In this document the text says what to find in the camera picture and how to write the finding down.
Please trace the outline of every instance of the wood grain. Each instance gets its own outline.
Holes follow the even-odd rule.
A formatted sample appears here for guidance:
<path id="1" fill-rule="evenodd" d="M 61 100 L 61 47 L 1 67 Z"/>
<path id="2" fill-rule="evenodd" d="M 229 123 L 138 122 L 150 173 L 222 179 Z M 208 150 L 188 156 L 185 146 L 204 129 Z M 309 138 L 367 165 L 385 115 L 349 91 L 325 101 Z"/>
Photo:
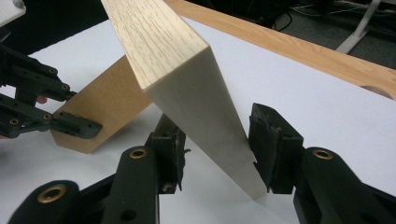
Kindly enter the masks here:
<path id="1" fill-rule="evenodd" d="M 396 70 L 284 35 L 184 0 L 165 0 L 165 2 L 180 16 L 198 21 L 349 83 L 380 88 L 396 99 Z"/>
<path id="2" fill-rule="evenodd" d="M 65 111 L 94 120 L 103 128 L 92 139 L 81 139 L 51 131 L 57 145 L 83 153 L 101 146 L 112 134 L 130 122 L 151 104 L 134 77 L 125 56 L 64 104 L 55 114 Z"/>
<path id="3" fill-rule="evenodd" d="M 250 197 L 265 193 L 207 43 L 162 0 L 102 0 L 142 90 Z"/>

